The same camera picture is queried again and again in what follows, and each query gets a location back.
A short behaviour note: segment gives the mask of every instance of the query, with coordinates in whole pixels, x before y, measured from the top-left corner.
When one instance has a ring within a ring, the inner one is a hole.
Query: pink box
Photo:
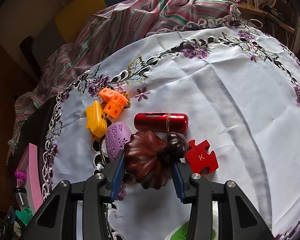
[[[36,145],[31,143],[28,144],[17,169],[19,171],[25,171],[27,174],[25,188],[27,190],[27,198],[30,209],[32,214],[35,214],[43,203],[39,182],[38,152]]]

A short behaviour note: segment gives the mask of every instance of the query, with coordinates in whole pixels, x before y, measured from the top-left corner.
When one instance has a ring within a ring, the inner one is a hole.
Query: purple object on shelf
[[[26,174],[25,171],[18,171],[18,170],[16,170],[15,173],[14,173],[14,176],[17,179],[20,179],[20,180],[24,181],[24,183],[27,183],[27,174]]]
[[[236,2],[236,3],[242,3],[241,0],[233,0],[233,1]]]
[[[106,132],[106,148],[111,162],[114,162],[120,149],[130,141],[131,131],[123,122],[115,122]]]

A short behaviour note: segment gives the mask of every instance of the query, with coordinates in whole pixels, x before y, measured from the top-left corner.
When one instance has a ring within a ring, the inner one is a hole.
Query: red perfume atomizer
[[[186,133],[189,118],[186,114],[140,113],[134,117],[134,127],[140,131]]]

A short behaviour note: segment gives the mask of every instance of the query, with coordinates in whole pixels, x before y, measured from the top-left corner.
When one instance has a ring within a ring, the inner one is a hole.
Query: metal screw
[[[191,174],[191,178],[192,179],[200,179],[201,178],[201,175],[199,173],[192,173]]]
[[[227,185],[228,185],[228,187],[235,187],[235,182],[229,180],[229,181],[227,182]]]
[[[103,179],[105,177],[105,175],[103,173],[97,173],[94,177],[96,179]]]
[[[67,181],[67,180],[61,181],[61,182],[60,182],[60,186],[61,186],[61,187],[66,187],[66,186],[68,186],[68,181]]]

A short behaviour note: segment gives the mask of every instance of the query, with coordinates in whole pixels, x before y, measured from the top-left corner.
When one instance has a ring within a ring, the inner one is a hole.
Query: striped cloth
[[[50,56],[37,87],[16,101],[8,158],[18,147],[22,125],[37,108],[117,50],[156,32],[180,31],[189,22],[209,18],[212,24],[222,23],[239,15],[232,2],[221,0],[129,0],[91,15],[75,43]]]

